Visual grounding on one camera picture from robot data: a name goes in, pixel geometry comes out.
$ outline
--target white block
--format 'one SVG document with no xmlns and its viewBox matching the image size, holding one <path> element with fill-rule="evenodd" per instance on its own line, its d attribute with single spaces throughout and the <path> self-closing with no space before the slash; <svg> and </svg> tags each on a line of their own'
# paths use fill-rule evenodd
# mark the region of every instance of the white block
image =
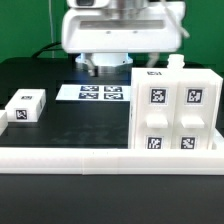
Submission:
<svg viewBox="0 0 224 224">
<path fill-rule="evenodd" d="M 163 115 L 149 115 L 147 126 L 148 128 L 168 128 L 168 121 Z"/>
<path fill-rule="evenodd" d="M 0 136 L 8 126 L 7 113 L 5 110 L 0 110 Z"/>
<path fill-rule="evenodd" d="M 181 123 L 184 128 L 205 128 L 204 121 L 198 116 L 183 117 Z"/>
<path fill-rule="evenodd" d="M 5 109 L 9 122 L 37 122 L 46 103 L 44 89 L 19 89 Z"/>
<path fill-rule="evenodd" d="M 222 78 L 210 69 L 176 72 L 178 90 L 172 148 L 211 149 Z"/>
<path fill-rule="evenodd" d="M 177 80 L 168 69 L 133 68 L 129 148 L 171 147 Z"/>
<path fill-rule="evenodd" d="M 212 149 L 221 88 L 210 69 L 133 68 L 129 148 Z"/>
</svg>

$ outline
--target black cable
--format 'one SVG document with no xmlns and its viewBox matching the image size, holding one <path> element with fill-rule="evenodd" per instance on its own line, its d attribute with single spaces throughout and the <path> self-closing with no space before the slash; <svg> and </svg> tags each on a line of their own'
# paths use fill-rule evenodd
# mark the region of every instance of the black cable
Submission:
<svg viewBox="0 0 224 224">
<path fill-rule="evenodd" d="M 185 2 L 186 0 L 166 0 L 167 2 Z M 160 0 L 148 0 L 148 2 L 160 2 Z"/>
<path fill-rule="evenodd" d="M 46 46 L 44 46 L 43 48 L 41 48 L 39 51 L 37 51 L 36 53 L 34 53 L 31 57 L 32 58 L 38 58 L 38 56 L 40 54 L 42 54 L 44 51 L 48 51 L 49 48 L 51 47 L 55 47 L 55 46 L 58 46 L 58 45 L 61 45 L 61 42 L 57 41 L 57 42 L 54 42 L 54 43 L 51 43 L 51 44 L 48 44 Z"/>
</svg>

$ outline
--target white container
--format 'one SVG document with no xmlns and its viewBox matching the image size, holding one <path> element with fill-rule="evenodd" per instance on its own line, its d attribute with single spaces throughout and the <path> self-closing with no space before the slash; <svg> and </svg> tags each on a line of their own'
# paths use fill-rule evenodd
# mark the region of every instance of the white container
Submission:
<svg viewBox="0 0 224 224">
<path fill-rule="evenodd" d="M 221 88 L 210 69 L 133 68 L 129 148 L 211 149 Z"/>
<path fill-rule="evenodd" d="M 19 89 L 6 105 L 9 122 L 37 122 L 46 103 L 44 89 Z"/>
</svg>

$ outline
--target white cube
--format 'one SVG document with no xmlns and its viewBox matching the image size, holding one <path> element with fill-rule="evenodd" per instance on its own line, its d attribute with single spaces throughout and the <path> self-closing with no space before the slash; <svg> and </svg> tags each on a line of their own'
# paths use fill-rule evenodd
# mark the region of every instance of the white cube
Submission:
<svg viewBox="0 0 224 224">
<path fill-rule="evenodd" d="M 0 110 L 0 136 L 8 126 L 7 113 L 5 110 Z"/>
<path fill-rule="evenodd" d="M 44 89 L 19 89 L 5 109 L 9 122 L 37 122 L 46 103 Z"/>
</svg>

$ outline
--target white robot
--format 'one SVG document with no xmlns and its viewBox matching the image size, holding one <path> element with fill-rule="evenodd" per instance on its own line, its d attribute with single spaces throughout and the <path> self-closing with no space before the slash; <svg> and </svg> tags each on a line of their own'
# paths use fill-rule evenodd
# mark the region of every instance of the white robot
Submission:
<svg viewBox="0 0 224 224">
<path fill-rule="evenodd" d="M 67 0 L 70 6 L 63 20 L 62 46 L 67 53 L 81 53 L 78 68 L 99 73 L 129 71 L 127 53 L 150 53 L 152 67 L 160 52 L 174 52 L 181 36 L 183 1 Z"/>
</svg>

